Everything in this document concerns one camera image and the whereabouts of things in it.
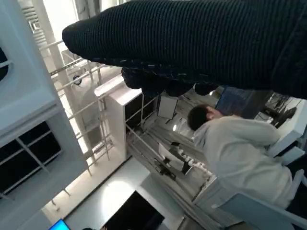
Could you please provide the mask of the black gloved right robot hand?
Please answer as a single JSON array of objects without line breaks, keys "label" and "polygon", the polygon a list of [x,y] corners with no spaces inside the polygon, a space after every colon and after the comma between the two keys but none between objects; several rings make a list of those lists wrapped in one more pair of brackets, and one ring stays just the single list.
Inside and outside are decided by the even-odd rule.
[{"label": "black gloved right robot hand", "polygon": [[62,40],[151,94],[213,85],[307,97],[304,0],[132,0],[67,26]]}]

